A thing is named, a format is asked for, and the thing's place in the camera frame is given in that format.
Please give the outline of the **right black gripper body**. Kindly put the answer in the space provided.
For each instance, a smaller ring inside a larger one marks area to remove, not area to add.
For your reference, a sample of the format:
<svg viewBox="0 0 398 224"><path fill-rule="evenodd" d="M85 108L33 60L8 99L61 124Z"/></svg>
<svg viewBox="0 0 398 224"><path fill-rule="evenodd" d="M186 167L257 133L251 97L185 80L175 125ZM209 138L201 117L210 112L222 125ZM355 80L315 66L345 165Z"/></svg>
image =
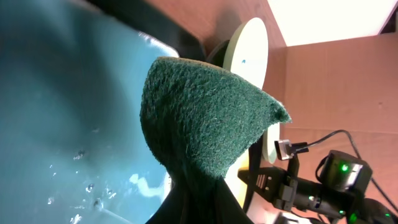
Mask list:
<svg viewBox="0 0 398 224"><path fill-rule="evenodd" d="M275 208L291 211L310 210L329 218L345 216L345 196L321 184L291 177L286 170L278 167L259 169L254 180L246 181L248 186Z"/></svg>

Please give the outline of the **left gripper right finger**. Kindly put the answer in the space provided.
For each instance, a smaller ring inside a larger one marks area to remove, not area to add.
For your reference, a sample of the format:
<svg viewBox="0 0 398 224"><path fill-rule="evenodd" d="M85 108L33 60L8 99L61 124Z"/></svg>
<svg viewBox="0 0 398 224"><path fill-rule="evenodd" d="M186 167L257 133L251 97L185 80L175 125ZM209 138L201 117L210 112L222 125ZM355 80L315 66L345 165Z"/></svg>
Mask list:
<svg viewBox="0 0 398 224"><path fill-rule="evenodd" d="M214 204L217 224L253 224L222 177L215 184Z"/></svg>

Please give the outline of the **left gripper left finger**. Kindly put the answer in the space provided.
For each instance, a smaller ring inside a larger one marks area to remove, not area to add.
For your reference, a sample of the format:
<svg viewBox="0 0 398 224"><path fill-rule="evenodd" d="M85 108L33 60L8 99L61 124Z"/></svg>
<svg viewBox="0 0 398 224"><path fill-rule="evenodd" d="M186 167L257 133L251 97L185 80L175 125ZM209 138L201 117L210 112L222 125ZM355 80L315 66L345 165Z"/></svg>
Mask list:
<svg viewBox="0 0 398 224"><path fill-rule="evenodd" d="M146 224L186 224L190 206L190 191L185 179L178 179L160 208Z"/></svg>

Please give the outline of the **green yellow sponge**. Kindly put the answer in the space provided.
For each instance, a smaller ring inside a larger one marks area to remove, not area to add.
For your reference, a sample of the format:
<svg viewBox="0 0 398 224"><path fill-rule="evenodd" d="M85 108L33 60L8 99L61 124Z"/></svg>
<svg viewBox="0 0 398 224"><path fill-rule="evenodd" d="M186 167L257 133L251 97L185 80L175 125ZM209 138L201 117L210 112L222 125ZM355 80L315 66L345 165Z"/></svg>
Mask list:
<svg viewBox="0 0 398 224"><path fill-rule="evenodd" d="M290 115L275 98L209 63L160 57L144 84L140 121L155 158L178 183L209 192L271 125Z"/></svg>

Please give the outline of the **yellow plate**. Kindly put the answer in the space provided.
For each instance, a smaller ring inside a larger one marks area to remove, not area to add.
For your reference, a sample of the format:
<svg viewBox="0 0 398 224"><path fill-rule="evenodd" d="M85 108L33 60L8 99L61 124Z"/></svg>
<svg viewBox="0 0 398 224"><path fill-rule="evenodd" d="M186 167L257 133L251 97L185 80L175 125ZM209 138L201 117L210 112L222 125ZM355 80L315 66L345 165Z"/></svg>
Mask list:
<svg viewBox="0 0 398 224"><path fill-rule="evenodd" d="M238 171L249 168L249 150L247 149L235 162L232 164L224 178L230 191L238 201L241 208L243 208L244 200L247 191L247 185L238 177Z"/></svg>

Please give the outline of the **light blue plate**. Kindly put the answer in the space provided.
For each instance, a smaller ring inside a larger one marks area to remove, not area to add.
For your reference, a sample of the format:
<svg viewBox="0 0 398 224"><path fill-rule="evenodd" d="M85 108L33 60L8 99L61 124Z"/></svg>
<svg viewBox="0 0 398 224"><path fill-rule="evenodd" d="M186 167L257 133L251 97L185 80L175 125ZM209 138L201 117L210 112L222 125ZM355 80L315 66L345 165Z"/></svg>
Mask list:
<svg viewBox="0 0 398 224"><path fill-rule="evenodd" d="M229 40L223 68L262 88L268 63L268 36L262 19L255 17L241 24Z"/></svg>
<svg viewBox="0 0 398 224"><path fill-rule="evenodd" d="M277 159L275 141L280 139L280 124L276 123L268 127L262 135L262 156L265 161L273 164Z"/></svg>

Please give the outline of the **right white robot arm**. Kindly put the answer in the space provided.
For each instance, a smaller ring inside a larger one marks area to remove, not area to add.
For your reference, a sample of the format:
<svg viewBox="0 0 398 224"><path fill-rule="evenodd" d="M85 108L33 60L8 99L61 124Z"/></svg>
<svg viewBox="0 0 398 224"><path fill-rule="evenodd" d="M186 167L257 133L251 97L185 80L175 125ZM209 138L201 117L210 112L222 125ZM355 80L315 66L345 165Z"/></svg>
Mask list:
<svg viewBox="0 0 398 224"><path fill-rule="evenodd" d="M299 167L299 158L293 155L287 169L240 170L238 177L279 210L309 210L331 222L344 218L347 223L397 223L396 214L365 196L373 173L367 162L332 150L317 168L318 182L298 177Z"/></svg>

